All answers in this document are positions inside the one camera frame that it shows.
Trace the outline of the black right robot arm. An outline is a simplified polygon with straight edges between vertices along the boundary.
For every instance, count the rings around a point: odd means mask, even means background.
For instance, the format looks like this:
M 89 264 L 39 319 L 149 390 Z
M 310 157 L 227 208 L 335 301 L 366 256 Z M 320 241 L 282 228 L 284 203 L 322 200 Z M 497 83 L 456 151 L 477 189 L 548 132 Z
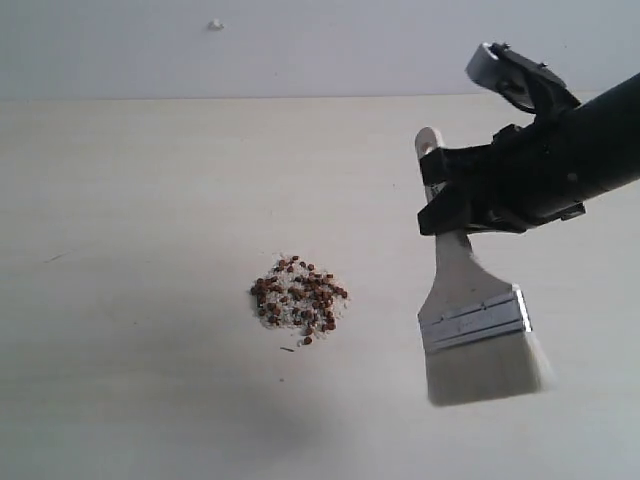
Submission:
M 421 235 L 524 233 L 585 213 L 586 201 L 639 178 L 639 78 L 485 145 L 437 147 L 419 160 L 440 191 L 418 213 Z

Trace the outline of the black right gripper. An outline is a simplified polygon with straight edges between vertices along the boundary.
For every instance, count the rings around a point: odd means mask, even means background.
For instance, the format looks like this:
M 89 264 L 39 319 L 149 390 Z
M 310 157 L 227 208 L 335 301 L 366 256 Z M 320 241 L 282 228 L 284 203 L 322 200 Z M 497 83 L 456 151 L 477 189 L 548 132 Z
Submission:
M 427 196 L 423 236 L 452 231 L 521 234 L 586 212 L 586 137 L 572 128 L 511 124 L 484 145 L 448 148 L 441 134 L 417 134 Z

